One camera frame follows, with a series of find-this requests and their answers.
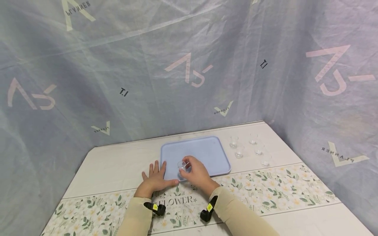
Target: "shot glass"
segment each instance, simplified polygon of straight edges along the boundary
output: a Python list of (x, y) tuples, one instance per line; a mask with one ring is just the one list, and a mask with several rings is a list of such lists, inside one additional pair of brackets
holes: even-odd
[(252, 144), (252, 145), (256, 145), (258, 143), (257, 139), (258, 139), (259, 135), (256, 134), (256, 133), (251, 133), (249, 135), (249, 143)]
[(238, 140), (239, 140), (239, 138), (237, 136), (231, 136), (230, 147), (231, 148), (236, 148)]
[(177, 167), (178, 167), (178, 169), (182, 169), (185, 172), (187, 172), (187, 170), (186, 170), (187, 164), (189, 164), (189, 163), (185, 163), (184, 161), (180, 161), (180, 162), (177, 163)]
[(269, 166), (270, 162), (272, 160), (272, 155), (265, 152), (263, 155), (262, 155), (262, 159), (261, 159), (261, 165), (264, 166), (264, 167), (267, 167)]
[(241, 145), (241, 144), (238, 144), (237, 147), (236, 147), (235, 156), (237, 158), (242, 158), (243, 154), (244, 154), (244, 146)]
[(256, 145), (256, 147), (255, 147), (255, 154), (256, 155), (261, 155), (261, 154), (263, 154), (264, 152), (266, 152), (265, 150), (264, 150), (264, 147), (265, 147), (265, 145), (263, 145), (262, 143), (259, 143), (258, 145)]

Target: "black wrist strap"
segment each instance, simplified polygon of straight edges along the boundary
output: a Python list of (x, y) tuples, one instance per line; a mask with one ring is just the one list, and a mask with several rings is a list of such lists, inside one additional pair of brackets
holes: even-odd
[(209, 222), (211, 219), (211, 215), (214, 211), (215, 204), (217, 203), (218, 196), (214, 196), (211, 201), (209, 202), (208, 206), (206, 207), (205, 210), (202, 210), (200, 214), (200, 218), (204, 222)]
[(165, 213), (166, 207), (163, 204), (157, 205), (155, 203), (145, 202), (143, 205), (152, 210), (152, 212), (154, 212), (158, 216), (163, 216)]

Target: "plastic tray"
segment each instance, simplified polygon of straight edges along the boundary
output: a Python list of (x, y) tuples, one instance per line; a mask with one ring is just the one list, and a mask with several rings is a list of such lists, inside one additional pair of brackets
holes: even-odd
[(167, 162), (164, 175), (165, 180), (179, 179), (185, 181), (178, 172), (177, 163), (185, 156), (194, 156), (200, 160), (209, 172), (210, 176), (228, 174), (231, 171), (230, 162), (227, 159), (220, 140), (215, 136), (201, 137), (166, 143), (161, 146), (160, 163)]

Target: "gray fabric backdrop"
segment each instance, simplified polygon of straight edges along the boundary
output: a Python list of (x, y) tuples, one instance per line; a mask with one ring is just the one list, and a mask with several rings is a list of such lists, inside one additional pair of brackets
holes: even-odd
[(255, 120), (378, 235), (377, 9), (1, 1), (1, 235), (41, 233), (94, 146)]

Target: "flower pattern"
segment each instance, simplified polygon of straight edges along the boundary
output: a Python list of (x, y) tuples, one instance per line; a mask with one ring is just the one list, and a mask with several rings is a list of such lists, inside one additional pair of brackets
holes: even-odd
[[(340, 202), (304, 164), (247, 171), (213, 178), (258, 215), (305, 209)], [(62, 199), (42, 236), (116, 236), (127, 205), (135, 193), (124, 190)], [(154, 194), (166, 206), (162, 217), (153, 215), (150, 234), (204, 225), (200, 212), (206, 207), (198, 189), (187, 182)], [(209, 224), (221, 222), (216, 216)]]

